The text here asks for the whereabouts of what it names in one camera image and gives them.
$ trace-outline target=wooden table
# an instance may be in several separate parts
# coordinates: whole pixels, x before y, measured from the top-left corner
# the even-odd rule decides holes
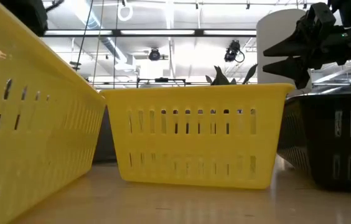
[[[319,190],[280,158],[267,190],[129,183],[103,164],[14,223],[351,223],[351,193]]]

